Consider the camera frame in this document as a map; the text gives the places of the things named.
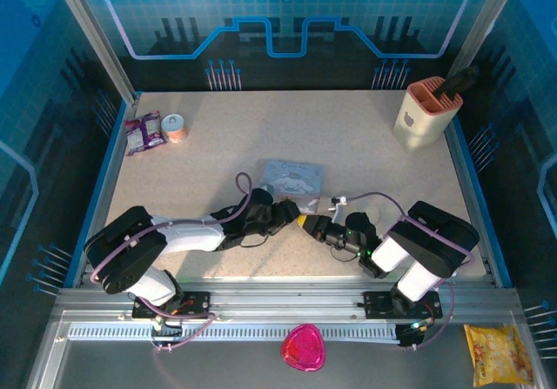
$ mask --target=snack bag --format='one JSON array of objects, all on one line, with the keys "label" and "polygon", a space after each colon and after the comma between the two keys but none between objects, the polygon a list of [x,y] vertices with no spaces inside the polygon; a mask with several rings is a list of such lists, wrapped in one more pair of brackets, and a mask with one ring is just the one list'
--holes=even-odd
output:
[{"label": "snack bag", "polygon": [[160,131],[159,111],[124,121],[124,126],[128,137],[128,156],[166,143]]},{"label": "snack bag", "polygon": [[514,325],[464,325],[464,331],[473,362],[474,387],[489,383],[534,385],[532,364]]}]

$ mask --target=white vent strip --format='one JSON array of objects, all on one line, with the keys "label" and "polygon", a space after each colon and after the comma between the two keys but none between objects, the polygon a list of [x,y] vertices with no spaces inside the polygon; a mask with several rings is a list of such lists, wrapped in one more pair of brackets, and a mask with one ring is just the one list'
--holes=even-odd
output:
[{"label": "white vent strip", "polygon": [[[325,341],[358,341],[397,344],[395,324],[316,325]],[[202,332],[198,341],[282,341],[295,325],[215,324]],[[158,341],[178,341],[190,337],[199,325],[182,324],[180,336],[167,329]],[[70,326],[68,339],[82,341],[145,341],[151,340],[151,325],[139,324],[83,324]]]}]

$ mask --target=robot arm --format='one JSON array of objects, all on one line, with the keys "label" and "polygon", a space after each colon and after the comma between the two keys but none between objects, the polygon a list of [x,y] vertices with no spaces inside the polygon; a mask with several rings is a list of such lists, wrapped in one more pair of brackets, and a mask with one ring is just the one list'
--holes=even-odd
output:
[{"label": "robot arm", "polygon": [[450,278],[480,240],[466,221],[425,202],[417,202],[408,216],[400,217],[383,240],[364,212],[350,214],[346,225],[322,215],[301,216],[298,223],[318,241],[356,254],[373,278],[384,278],[413,258],[390,294],[391,308],[399,317],[407,316],[429,289]]},{"label": "robot arm", "polygon": [[172,300],[180,299],[181,290],[169,272],[152,267],[158,257],[190,250],[228,250],[248,235],[275,235],[299,215],[292,201],[273,203],[263,189],[253,189],[249,202],[246,199],[193,222],[152,216],[143,206],[134,206],[93,236],[85,253],[97,269],[120,245],[152,229],[102,267],[97,279],[109,294],[132,292],[171,312]]}]

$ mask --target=purple snack bag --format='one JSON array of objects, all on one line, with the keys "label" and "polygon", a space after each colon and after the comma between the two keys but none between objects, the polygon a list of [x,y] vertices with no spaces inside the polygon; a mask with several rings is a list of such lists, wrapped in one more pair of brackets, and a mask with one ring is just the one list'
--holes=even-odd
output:
[{"label": "purple snack bag", "polygon": [[159,111],[124,121],[124,126],[128,137],[128,156],[166,143],[160,130]]}]

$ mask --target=pink plastic lid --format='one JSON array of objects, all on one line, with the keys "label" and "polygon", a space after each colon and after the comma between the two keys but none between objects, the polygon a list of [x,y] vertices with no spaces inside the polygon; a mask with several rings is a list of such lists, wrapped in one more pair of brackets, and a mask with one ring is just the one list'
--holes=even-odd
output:
[{"label": "pink plastic lid", "polygon": [[312,324],[294,328],[280,349],[286,364],[304,372],[316,372],[325,364],[325,342]]}]

